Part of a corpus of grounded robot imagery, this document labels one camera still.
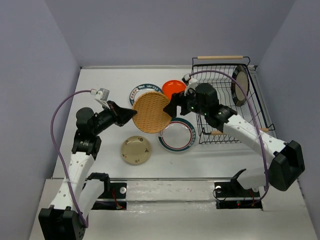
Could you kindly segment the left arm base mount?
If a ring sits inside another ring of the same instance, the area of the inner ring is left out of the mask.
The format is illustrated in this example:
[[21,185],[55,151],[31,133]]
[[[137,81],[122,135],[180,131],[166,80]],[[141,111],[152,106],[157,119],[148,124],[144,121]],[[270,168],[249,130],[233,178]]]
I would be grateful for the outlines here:
[[114,181],[94,203],[92,210],[124,211],[127,209],[127,183]]

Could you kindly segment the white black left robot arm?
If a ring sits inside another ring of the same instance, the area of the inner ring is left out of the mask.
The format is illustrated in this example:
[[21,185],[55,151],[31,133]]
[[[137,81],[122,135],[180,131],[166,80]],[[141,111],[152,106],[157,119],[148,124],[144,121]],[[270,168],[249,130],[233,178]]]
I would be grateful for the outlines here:
[[89,212],[96,200],[110,194],[107,173],[90,172],[102,140],[100,133],[112,125],[122,127],[137,114],[108,100],[103,111],[95,113],[83,107],[76,113],[69,164],[63,164],[65,178],[48,208],[42,208],[38,220],[46,240],[81,240],[89,226]]

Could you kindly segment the cream patterned plate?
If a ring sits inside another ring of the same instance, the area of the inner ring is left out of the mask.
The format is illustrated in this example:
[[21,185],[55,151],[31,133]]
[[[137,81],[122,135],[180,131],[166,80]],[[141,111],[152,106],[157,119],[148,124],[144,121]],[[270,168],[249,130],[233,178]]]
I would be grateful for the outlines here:
[[127,138],[120,149],[122,159],[130,165],[145,163],[151,156],[152,146],[149,140],[143,136],[131,136]]

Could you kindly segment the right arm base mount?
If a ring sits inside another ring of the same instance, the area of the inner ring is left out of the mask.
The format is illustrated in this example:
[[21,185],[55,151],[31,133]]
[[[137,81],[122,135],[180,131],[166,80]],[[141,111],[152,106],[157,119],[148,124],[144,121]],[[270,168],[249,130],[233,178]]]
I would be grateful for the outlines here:
[[263,209],[259,192],[250,189],[234,190],[229,181],[215,182],[212,195],[218,210]]

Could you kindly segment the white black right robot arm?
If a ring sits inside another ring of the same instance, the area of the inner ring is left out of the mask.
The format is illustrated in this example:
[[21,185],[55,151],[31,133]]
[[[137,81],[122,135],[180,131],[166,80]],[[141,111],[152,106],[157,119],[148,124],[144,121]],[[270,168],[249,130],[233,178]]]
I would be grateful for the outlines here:
[[125,119],[133,120],[140,131],[155,134],[189,113],[203,116],[212,128],[239,140],[262,157],[262,167],[241,169],[231,178],[230,190],[235,196],[268,186],[285,192],[305,171],[298,142],[285,142],[264,132],[256,123],[250,124],[221,104],[216,89],[208,83],[174,93],[171,98],[155,91],[146,92],[125,111]]

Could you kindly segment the woven bamboo plate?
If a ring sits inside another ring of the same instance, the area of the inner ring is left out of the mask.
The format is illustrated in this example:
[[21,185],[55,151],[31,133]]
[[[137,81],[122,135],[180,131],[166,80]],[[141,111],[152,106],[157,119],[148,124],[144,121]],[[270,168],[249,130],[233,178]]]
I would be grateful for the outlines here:
[[132,109],[137,111],[133,117],[134,125],[144,133],[161,132],[172,120],[172,117],[163,111],[169,102],[163,93],[157,91],[142,94],[132,106]]

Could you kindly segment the dark rimmed ceramic plate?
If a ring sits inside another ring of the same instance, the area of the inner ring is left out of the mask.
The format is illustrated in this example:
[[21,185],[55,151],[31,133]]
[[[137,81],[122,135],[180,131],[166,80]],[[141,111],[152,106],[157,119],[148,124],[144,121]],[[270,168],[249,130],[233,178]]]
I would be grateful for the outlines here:
[[250,88],[246,69],[242,65],[238,65],[232,73],[232,78],[235,80],[231,82],[232,100],[237,107],[241,107],[247,101],[246,96]]

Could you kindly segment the orange plastic plate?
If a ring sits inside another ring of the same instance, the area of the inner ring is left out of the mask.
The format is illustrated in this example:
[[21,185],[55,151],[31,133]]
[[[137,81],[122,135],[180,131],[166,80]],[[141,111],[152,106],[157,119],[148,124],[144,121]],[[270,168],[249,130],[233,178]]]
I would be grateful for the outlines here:
[[184,92],[186,87],[182,81],[172,79],[163,84],[162,92],[168,99],[171,99],[172,94]]

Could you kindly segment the white plate green red rim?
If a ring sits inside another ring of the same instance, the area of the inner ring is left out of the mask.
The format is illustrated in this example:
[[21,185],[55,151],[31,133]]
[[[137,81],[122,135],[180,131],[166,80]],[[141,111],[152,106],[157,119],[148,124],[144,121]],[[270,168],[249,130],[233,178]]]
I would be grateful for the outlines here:
[[160,145],[169,152],[182,153],[188,151],[196,141],[196,130],[186,119],[176,117],[169,125],[158,133]]

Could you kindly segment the white plate blue lettered rim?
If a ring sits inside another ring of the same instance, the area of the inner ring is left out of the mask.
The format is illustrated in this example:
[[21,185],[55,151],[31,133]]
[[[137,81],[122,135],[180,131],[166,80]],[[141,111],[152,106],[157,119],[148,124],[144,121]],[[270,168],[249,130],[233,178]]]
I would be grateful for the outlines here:
[[130,104],[133,106],[135,101],[144,93],[147,92],[159,92],[159,93],[163,93],[162,89],[152,83],[143,83],[140,84],[138,86],[136,86],[135,88],[133,88],[129,94],[129,102]]

